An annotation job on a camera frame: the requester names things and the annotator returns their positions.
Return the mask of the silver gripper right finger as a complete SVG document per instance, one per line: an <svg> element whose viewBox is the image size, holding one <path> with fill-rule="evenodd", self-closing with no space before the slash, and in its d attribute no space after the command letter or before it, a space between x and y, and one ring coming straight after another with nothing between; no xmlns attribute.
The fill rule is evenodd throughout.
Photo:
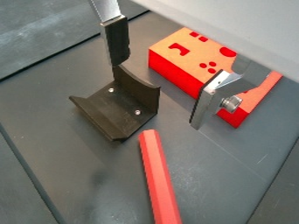
<svg viewBox="0 0 299 224"><path fill-rule="evenodd" d="M257 88L271 70L243 55L235 58L233 72L219 70L203 85L195 102L190 124L198 130L207 120L226 109L234 113L242 103L238 94Z"/></svg>

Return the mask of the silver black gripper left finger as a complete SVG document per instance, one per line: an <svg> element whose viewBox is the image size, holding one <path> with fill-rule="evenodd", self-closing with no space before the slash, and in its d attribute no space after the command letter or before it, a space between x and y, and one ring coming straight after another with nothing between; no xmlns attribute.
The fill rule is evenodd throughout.
<svg viewBox="0 0 299 224"><path fill-rule="evenodd" d="M118 0L88 0L106 39L107 52L112 67L130 57L130 38L127 17L122 14Z"/></svg>

